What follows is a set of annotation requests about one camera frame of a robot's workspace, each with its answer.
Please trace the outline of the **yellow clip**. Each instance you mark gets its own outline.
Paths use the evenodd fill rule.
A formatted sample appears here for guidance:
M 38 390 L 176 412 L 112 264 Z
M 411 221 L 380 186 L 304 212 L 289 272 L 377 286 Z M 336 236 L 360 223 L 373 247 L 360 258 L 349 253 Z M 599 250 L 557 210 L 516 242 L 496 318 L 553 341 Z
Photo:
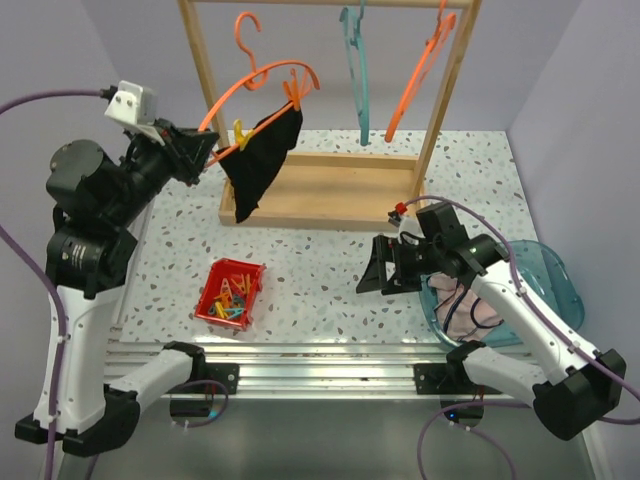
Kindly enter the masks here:
M 253 129 L 245 130 L 241 119 L 236 119 L 233 123 L 233 132 L 236 145 L 240 151 L 243 151 L 254 135 Z

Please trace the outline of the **black underwear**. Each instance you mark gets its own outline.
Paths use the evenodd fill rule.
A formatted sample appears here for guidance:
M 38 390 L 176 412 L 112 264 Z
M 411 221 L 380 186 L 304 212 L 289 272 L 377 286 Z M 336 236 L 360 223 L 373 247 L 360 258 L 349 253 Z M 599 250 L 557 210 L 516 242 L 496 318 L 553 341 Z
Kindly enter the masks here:
M 253 136 L 243 150 L 219 161 L 233 187 L 236 223 L 246 221 L 259 207 L 287 154 L 296 147 L 302 123 L 302 111 L 291 108 Z

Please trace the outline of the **orange hanger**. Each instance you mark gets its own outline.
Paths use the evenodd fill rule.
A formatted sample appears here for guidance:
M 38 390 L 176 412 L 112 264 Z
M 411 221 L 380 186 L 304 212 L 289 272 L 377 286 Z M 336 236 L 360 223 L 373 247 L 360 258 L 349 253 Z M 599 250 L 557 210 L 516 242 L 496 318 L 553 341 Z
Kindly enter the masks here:
M 425 44 L 425 49 L 405 86 L 403 94 L 396 105 L 386 129 L 384 140 L 387 143 L 390 143 L 393 140 L 402 118 L 409 109 L 415 96 L 418 94 L 430 70 L 436 63 L 436 60 L 438 59 L 442 48 L 446 44 L 449 35 L 455 29 L 457 15 L 455 13 L 445 14 L 447 5 L 448 2 L 446 0 L 441 0 L 439 2 L 434 32 Z
M 279 68 L 289 67 L 290 70 L 294 68 L 297 71 L 298 84 L 300 87 L 301 93 L 301 102 L 302 100 L 311 92 L 312 89 L 319 90 L 320 82 L 316 72 L 313 68 L 302 61 L 299 60 L 280 60 L 276 62 L 267 63 L 261 67 L 257 65 L 254 52 L 244 43 L 242 40 L 241 28 L 243 21 L 246 19 L 250 19 L 254 24 L 254 27 L 257 32 L 261 31 L 261 23 L 258 20 L 257 16 L 249 11 L 245 11 L 239 14 L 236 18 L 234 25 L 234 38 L 236 45 L 243 51 L 248 57 L 250 62 L 251 70 L 250 72 L 241 77 L 238 81 L 236 81 L 231 87 L 229 87 L 213 104 L 213 106 L 209 109 L 204 119 L 202 120 L 198 131 L 204 131 L 207 124 L 211 123 L 218 113 L 221 112 L 222 106 L 241 88 L 244 88 L 250 92 L 254 92 L 259 90 L 261 87 L 265 86 L 269 80 L 269 73 L 272 70 L 276 70 Z M 258 134 L 264 131 L 268 126 L 270 126 L 273 122 L 280 119 L 285 113 L 290 110 L 294 110 L 292 104 L 287 99 L 286 95 L 286 103 L 285 105 L 277 110 L 274 114 L 269 116 L 265 122 L 261 125 L 252 128 L 254 130 L 254 135 L 251 140 Z M 211 167 L 214 164 L 218 163 L 222 159 L 231 155 L 238 151 L 239 148 L 236 145 L 236 142 L 227 147 L 221 154 L 212 153 L 210 160 L 205 164 L 205 167 Z

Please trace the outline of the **pink underwear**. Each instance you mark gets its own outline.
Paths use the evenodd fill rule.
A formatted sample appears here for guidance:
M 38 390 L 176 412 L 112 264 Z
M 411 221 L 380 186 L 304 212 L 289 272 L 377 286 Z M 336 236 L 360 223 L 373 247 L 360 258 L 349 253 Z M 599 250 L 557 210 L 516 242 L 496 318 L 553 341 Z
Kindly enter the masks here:
M 429 291 L 435 294 L 435 318 L 442 332 L 451 340 L 482 340 L 504 320 L 473 291 L 444 274 L 428 279 Z

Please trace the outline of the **orange clip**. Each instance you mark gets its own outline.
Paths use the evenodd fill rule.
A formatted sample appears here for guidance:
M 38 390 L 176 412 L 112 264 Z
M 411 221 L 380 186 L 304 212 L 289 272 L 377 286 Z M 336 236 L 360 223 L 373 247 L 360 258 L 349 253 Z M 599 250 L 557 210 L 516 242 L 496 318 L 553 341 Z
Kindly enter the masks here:
M 290 70 L 290 79 L 283 82 L 283 90 L 287 99 L 292 104 L 293 109 L 295 111 L 300 111 L 301 93 L 298 84 L 297 71 L 294 68 Z

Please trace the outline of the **teal clip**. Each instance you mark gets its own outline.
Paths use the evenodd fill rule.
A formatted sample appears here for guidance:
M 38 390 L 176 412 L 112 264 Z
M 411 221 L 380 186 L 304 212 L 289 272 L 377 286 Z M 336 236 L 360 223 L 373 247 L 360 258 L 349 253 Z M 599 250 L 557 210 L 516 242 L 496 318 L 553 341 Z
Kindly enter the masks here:
M 240 307 L 231 307 L 218 309 L 217 313 L 221 319 L 233 320 L 242 317 L 245 314 L 245 309 Z

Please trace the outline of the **teal hanger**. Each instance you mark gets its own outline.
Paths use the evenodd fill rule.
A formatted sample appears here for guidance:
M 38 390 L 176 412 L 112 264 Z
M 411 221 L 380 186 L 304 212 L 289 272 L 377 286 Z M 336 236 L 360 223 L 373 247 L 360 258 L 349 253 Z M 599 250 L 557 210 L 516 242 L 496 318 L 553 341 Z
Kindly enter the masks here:
M 362 21 L 365 8 L 366 2 L 360 0 L 357 7 L 344 6 L 339 16 L 360 130 L 359 144 L 361 146 L 367 146 L 370 137 L 368 66 L 365 42 L 362 36 Z

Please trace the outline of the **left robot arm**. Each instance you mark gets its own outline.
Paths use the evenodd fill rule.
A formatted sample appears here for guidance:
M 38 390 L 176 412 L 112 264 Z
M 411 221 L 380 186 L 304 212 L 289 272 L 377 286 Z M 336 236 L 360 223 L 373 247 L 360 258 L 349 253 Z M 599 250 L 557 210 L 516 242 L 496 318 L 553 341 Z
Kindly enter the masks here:
M 93 457 L 125 445 L 142 413 L 180 387 L 210 381 L 202 348 L 172 341 L 146 365 L 104 379 L 112 315 L 137 247 L 130 226 L 170 180 L 198 182 L 216 132 L 178 128 L 159 119 L 154 136 L 131 136 L 118 161 L 87 139 L 53 155 L 46 183 L 54 199 L 54 232 L 45 277 L 53 290 L 45 382 L 39 403 L 15 427 L 18 439 L 60 442 L 64 452 Z

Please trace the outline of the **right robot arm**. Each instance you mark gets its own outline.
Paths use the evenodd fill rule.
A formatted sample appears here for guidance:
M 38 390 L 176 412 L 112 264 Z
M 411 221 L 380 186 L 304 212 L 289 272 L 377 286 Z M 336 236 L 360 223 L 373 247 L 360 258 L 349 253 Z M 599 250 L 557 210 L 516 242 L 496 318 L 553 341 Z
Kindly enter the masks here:
M 509 395 L 561 440 L 606 420 L 627 386 L 623 357 L 599 350 L 555 314 L 520 274 L 511 245 L 496 229 L 470 237 L 456 214 L 461 204 L 437 196 L 430 201 L 413 217 L 406 214 L 408 202 L 390 212 L 398 235 L 374 238 L 357 293 L 417 292 L 423 277 L 437 273 L 458 280 L 489 304 L 535 361 L 468 341 L 446 357 L 451 389 L 464 393 L 483 385 Z

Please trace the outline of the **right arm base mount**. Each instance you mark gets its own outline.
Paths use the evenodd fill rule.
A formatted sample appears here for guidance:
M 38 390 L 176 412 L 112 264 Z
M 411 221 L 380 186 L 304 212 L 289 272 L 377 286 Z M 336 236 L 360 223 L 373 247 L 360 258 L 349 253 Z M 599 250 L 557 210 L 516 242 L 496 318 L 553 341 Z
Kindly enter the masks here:
M 414 364 L 413 380 L 416 393 L 418 395 L 471 395 L 483 390 L 487 394 L 500 394 L 500 391 L 494 388 L 473 383 L 462 369 L 462 360 L 485 346 L 484 342 L 473 340 L 448 352 L 444 362 Z

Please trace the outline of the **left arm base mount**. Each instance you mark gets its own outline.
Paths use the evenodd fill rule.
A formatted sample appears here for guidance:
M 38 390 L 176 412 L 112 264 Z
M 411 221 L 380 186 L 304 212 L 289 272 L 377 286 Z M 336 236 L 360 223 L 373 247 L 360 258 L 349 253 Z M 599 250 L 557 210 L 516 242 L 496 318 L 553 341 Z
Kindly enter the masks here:
M 172 341 L 164 350 L 182 352 L 191 358 L 190 375 L 185 382 L 172 389 L 172 393 L 206 393 L 214 395 L 226 391 L 235 395 L 240 379 L 240 367 L 237 363 L 209 362 L 205 350 L 195 344 Z

